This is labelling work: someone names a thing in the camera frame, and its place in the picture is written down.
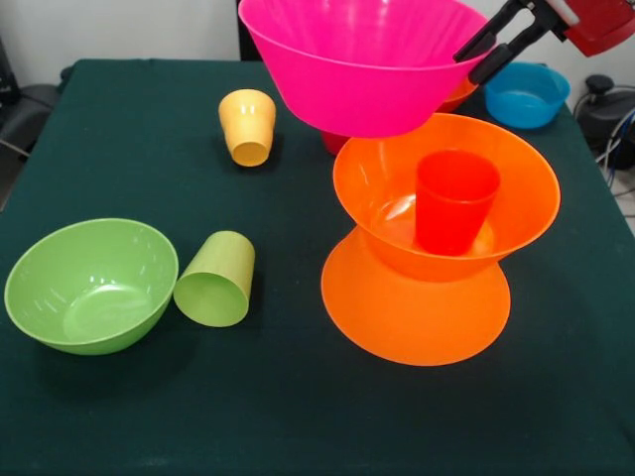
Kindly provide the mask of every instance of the orange bowl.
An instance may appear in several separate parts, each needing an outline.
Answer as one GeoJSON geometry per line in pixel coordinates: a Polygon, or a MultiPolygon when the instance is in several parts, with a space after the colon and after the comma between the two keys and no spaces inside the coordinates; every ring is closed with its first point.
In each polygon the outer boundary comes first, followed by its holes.
{"type": "Polygon", "coordinates": [[[333,171],[344,209],[376,256],[396,271],[432,282],[460,280],[527,246],[560,208],[558,179],[536,149],[493,124],[435,114],[421,128],[387,139],[351,139],[333,171]],[[426,253],[415,243],[416,167],[422,157],[459,149],[486,157],[500,188],[472,249],[458,257],[426,253]]]}
{"type": "Polygon", "coordinates": [[[351,139],[333,177],[357,223],[321,278],[326,310],[344,335],[418,366],[467,359],[498,338],[511,299],[497,262],[542,235],[560,207],[556,176],[533,147],[492,124],[435,114],[404,136],[351,139]],[[487,220],[461,256],[427,253],[415,239],[417,165],[448,149],[485,157],[500,174],[487,220]]]}
{"type": "Polygon", "coordinates": [[[476,90],[476,87],[478,86],[469,82],[469,79],[464,79],[460,86],[445,100],[437,112],[453,112],[454,109],[465,102],[471,93],[476,90]]]}

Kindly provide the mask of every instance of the red cup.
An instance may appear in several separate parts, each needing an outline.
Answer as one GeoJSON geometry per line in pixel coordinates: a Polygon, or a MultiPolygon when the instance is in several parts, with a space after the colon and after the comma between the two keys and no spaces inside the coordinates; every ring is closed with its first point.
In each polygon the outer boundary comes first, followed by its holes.
{"type": "Polygon", "coordinates": [[[344,147],[348,137],[338,136],[337,134],[331,134],[330,132],[322,132],[321,139],[324,142],[326,149],[334,156],[339,154],[339,150],[344,147]]]}
{"type": "Polygon", "coordinates": [[[436,255],[467,253],[499,186],[496,167],[476,154],[447,150],[423,158],[417,167],[419,245],[436,255]]]}

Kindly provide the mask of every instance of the white wall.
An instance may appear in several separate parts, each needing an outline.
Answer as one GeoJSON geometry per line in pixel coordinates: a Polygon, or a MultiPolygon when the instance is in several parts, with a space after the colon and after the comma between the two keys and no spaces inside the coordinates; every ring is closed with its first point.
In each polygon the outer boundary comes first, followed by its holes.
{"type": "Polygon", "coordinates": [[[0,0],[20,84],[57,83],[80,58],[237,60],[234,0],[0,0]]]}
{"type": "MultiPolygon", "coordinates": [[[[487,17],[504,3],[462,1],[487,17]]],[[[510,40],[532,18],[521,17],[501,39],[510,40]]],[[[239,58],[234,0],[0,0],[0,35],[21,84],[57,82],[63,67],[85,57],[239,58]]],[[[546,62],[567,76],[570,103],[595,72],[635,84],[635,38],[588,59],[548,34],[521,58],[546,62]]]]}

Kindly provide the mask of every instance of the dark green tablecloth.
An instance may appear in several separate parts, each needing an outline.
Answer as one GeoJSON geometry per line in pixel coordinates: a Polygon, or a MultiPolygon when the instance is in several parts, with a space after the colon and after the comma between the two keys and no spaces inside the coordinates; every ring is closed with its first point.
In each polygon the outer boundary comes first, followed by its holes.
{"type": "MultiPolygon", "coordinates": [[[[484,117],[482,99],[463,112],[484,117]]],[[[358,349],[324,311],[321,266],[351,222],[318,133],[261,64],[80,62],[0,215],[2,284],[47,233],[120,216],[165,232],[182,268],[211,232],[247,235],[252,308],[208,329],[172,304],[140,343],[95,358],[38,344],[3,309],[0,473],[635,473],[635,242],[567,111],[524,136],[563,207],[503,263],[509,324],[468,361],[412,368],[358,349]],[[216,117],[241,87],[279,106],[256,170],[234,167],[216,117]]]]}

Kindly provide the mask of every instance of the bowl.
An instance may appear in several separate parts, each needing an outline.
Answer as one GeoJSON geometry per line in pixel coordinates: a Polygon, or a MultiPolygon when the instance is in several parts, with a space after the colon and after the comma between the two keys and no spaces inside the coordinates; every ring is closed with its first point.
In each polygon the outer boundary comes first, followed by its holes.
{"type": "Polygon", "coordinates": [[[471,93],[476,90],[476,87],[478,86],[469,82],[468,78],[464,79],[449,98],[445,100],[437,112],[454,112],[454,110],[465,102],[471,93]]]}
{"type": "Polygon", "coordinates": [[[487,21],[455,0],[242,0],[239,15],[289,109],[346,137],[426,122],[481,60],[452,56],[487,21]]]}
{"type": "Polygon", "coordinates": [[[554,120],[571,90],[567,79],[553,69],[512,62],[485,85],[485,104],[501,124],[538,129],[554,120]]]}
{"type": "MultiPolygon", "coordinates": [[[[476,90],[476,87],[478,86],[469,82],[468,78],[464,79],[459,87],[455,89],[454,92],[439,107],[437,112],[453,112],[458,106],[467,100],[471,93],[476,90]]],[[[324,143],[326,150],[332,156],[337,156],[341,148],[344,147],[344,144],[346,144],[346,141],[350,139],[350,137],[339,136],[325,131],[320,131],[320,133],[321,140],[324,143]]]]}
{"type": "Polygon", "coordinates": [[[498,338],[511,309],[498,262],[538,239],[561,200],[556,175],[531,145],[453,114],[435,114],[403,136],[349,140],[333,180],[357,226],[324,264],[328,315],[362,349],[416,366],[470,358],[498,338]],[[500,175],[485,222],[460,256],[430,253],[416,239],[418,164],[446,151],[486,158],[500,175]]]}
{"type": "Polygon", "coordinates": [[[560,208],[560,187],[549,163],[505,129],[454,114],[435,114],[404,136],[351,139],[333,169],[337,197],[378,257],[397,272],[430,282],[476,274],[540,237],[560,208]],[[496,198],[465,255],[427,253],[416,244],[417,165],[455,150],[487,158],[500,174],[496,198]]]}
{"type": "Polygon", "coordinates": [[[179,273],[174,246],[138,221],[103,218],[62,228],[16,263],[5,305],[25,334],[79,355],[141,339],[163,314],[179,273]]]}

